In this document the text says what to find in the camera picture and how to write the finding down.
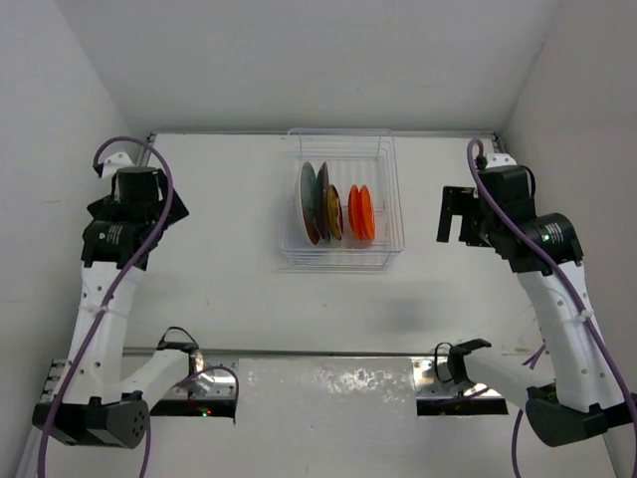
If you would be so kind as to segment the red plate with teal print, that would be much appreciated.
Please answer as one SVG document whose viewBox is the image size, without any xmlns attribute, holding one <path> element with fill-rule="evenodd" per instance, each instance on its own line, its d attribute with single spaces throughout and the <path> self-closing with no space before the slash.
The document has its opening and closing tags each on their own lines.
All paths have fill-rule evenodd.
<svg viewBox="0 0 637 478">
<path fill-rule="evenodd" d="M 316 223 L 319 236 L 322 240 L 330 242 L 329 220 L 327 214 L 327 190 L 329 187 L 328 168 L 324 161 L 317 173 L 315 205 L 316 205 Z"/>
</svg>

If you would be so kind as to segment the teal glazed plate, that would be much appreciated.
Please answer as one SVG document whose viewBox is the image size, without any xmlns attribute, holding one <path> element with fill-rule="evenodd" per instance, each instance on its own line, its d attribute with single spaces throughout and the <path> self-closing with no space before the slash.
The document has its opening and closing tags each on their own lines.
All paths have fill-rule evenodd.
<svg viewBox="0 0 637 478">
<path fill-rule="evenodd" d="M 315 215 L 316 179 L 313 166 L 305 161 L 298 175 L 295 199 L 299 223 L 311 245 L 316 245 L 320 239 Z"/>
</svg>

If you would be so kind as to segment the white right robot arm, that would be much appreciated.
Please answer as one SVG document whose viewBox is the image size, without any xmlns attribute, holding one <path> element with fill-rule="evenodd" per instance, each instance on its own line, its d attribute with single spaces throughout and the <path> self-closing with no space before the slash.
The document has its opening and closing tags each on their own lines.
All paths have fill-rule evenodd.
<svg viewBox="0 0 637 478">
<path fill-rule="evenodd" d="M 490 342 L 450 347 L 439 381 L 459 389 L 480 382 L 522 409 L 537 438 L 549 447 L 583 441 L 631 422 L 626 398 L 590 332 L 595 318 L 586 295 L 583 252 L 572 223 L 560 213 L 537 215 L 534 177 L 507 154 L 478 153 L 471 165 L 479 187 L 443 189 L 438 241 L 459 239 L 493 249 L 508 261 L 528 295 L 553 373 L 537 373 L 499 358 Z"/>
</svg>

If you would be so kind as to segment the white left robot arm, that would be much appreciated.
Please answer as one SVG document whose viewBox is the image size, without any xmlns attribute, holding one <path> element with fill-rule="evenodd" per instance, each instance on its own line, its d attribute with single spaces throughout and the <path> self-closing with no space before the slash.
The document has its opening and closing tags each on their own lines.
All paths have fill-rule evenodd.
<svg viewBox="0 0 637 478">
<path fill-rule="evenodd" d="M 32 423 L 69 446 L 132 449 L 151 408 L 194 370 L 193 339 L 160 339 L 151 359 L 121 376 L 128 316 L 150 252 L 188 211 L 160 168 L 114 155 L 98 166 L 109 195 L 91 203 L 83 233 L 82 293 L 58 384 L 36 404 Z"/>
</svg>

